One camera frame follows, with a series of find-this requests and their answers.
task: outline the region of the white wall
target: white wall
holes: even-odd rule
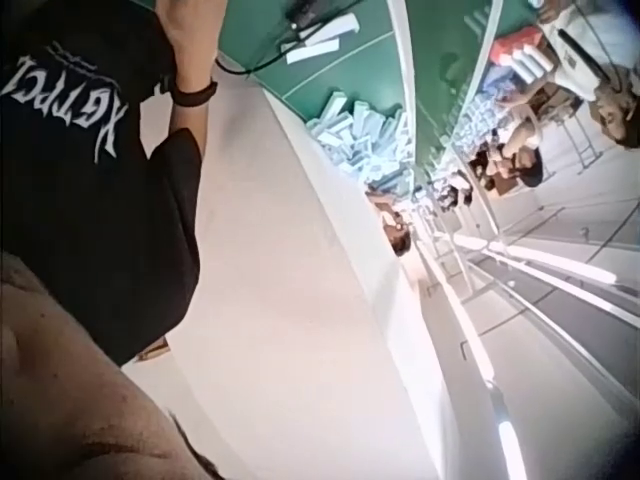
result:
[[[457,426],[419,299],[360,188],[331,166],[297,117],[269,98],[371,306],[436,469],[442,478],[455,478]]]
[[[310,180],[325,159],[301,164],[261,89],[219,78],[197,215],[201,279],[168,336],[178,368],[263,480],[442,478],[453,422],[436,415],[447,411],[437,359],[370,207],[333,171]],[[149,144],[168,108],[145,105]],[[314,188],[331,193],[332,182],[325,205]]]

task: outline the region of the black watch strap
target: black watch strap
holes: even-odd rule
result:
[[[199,92],[185,93],[178,89],[175,79],[173,79],[169,90],[171,92],[171,98],[173,98],[173,103],[181,107],[193,108],[204,105],[211,100],[211,97],[213,97],[218,90],[218,82],[212,79],[211,83]]]

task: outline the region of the hair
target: hair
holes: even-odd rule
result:
[[[626,131],[624,138],[614,141],[624,148],[640,148],[640,105],[636,106],[631,118],[625,120],[624,128]]]
[[[484,189],[487,192],[490,192],[491,190],[493,190],[495,188],[496,188],[496,181],[493,178],[488,177],[487,181],[484,183]]]
[[[411,232],[407,230],[402,237],[398,238],[391,242],[391,248],[393,248],[393,252],[401,257],[409,250],[411,250]]]
[[[187,446],[189,453],[193,456],[193,458],[195,458],[196,462],[198,462],[198,465],[200,465],[200,467],[202,467],[202,469],[213,480],[225,480],[225,478],[222,475],[220,475],[220,473],[218,472],[218,469],[213,464],[213,462],[209,460],[207,457],[205,457],[204,455],[198,453],[198,451],[195,448],[193,448],[193,445],[191,445],[191,442],[187,438],[187,434],[184,433],[184,430],[182,429],[182,426],[180,425],[180,423],[178,423],[178,419],[175,417],[175,415],[173,413],[170,413],[169,416],[171,417],[171,420],[173,420],[173,423],[175,424],[176,428],[178,429],[178,433],[182,437],[182,440],[184,441],[185,445]]]

